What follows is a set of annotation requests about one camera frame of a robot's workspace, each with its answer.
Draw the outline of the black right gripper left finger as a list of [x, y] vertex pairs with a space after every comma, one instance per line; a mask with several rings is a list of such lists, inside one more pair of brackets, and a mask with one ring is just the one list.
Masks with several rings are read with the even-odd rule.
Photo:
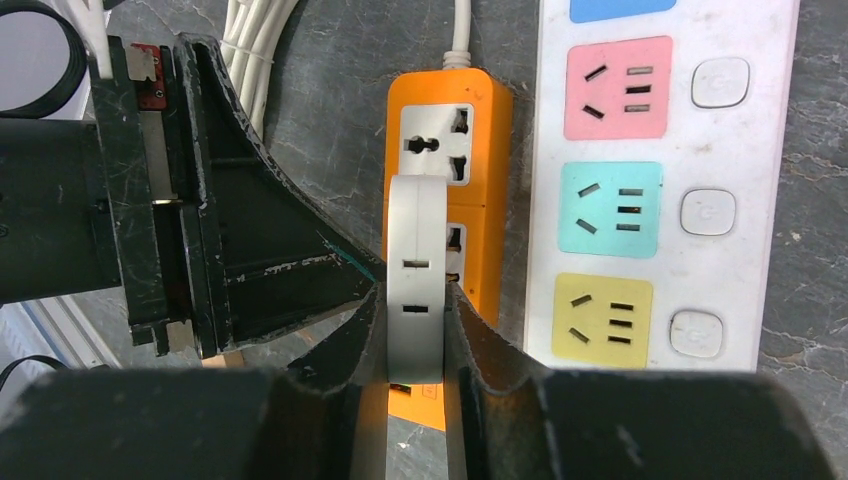
[[381, 479], [387, 308], [284, 368], [60, 370], [1, 420], [5, 479]]

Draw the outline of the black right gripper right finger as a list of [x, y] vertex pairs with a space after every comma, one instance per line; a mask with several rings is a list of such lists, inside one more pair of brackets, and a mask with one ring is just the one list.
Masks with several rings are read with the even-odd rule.
[[553, 369], [445, 293], [453, 479], [830, 479], [795, 399], [752, 373]]

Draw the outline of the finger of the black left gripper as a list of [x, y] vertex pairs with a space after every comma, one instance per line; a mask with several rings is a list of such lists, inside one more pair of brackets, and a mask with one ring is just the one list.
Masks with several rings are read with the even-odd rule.
[[385, 279], [385, 263], [271, 157], [212, 37], [178, 36], [175, 80], [190, 192], [180, 226], [199, 347], [291, 333]]

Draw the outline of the white plug adapter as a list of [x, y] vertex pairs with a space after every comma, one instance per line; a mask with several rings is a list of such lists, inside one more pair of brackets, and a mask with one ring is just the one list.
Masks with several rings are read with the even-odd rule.
[[446, 233], [446, 179], [394, 176], [388, 202], [386, 284], [391, 383], [442, 381]]

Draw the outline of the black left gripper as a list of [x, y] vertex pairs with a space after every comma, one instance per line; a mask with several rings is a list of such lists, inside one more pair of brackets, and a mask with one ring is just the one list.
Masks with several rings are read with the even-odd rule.
[[182, 34], [166, 51], [162, 198], [121, 39], [108, 53], [116, 71], [92, 82], [92, 120], [1, 119], [1, 300], [118, 286], [133, 341], [169, 351], [168, 327], [185, 324], [199, 356], [218, 355], [229, 347], [229, 192], [212, 155], [227, 135], [220, 48]]

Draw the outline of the white long power strip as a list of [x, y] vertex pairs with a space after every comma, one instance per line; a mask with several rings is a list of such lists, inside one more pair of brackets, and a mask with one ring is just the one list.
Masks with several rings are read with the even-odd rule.
[[799, 8], [541, 3], [528, 355], [755, 370]]

